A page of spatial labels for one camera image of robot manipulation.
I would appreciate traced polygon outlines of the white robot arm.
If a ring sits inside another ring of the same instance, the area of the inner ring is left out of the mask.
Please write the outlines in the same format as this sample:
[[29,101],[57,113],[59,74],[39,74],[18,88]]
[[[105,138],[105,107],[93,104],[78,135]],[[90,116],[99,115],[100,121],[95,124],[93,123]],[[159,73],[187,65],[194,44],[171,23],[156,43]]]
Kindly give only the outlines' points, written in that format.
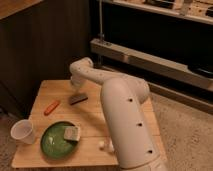
[[85,57],[70,64],[71,84],[101,86],[100,101],[121,171],[168,171],[141,105],[149,96],[144,79],[95,69]]

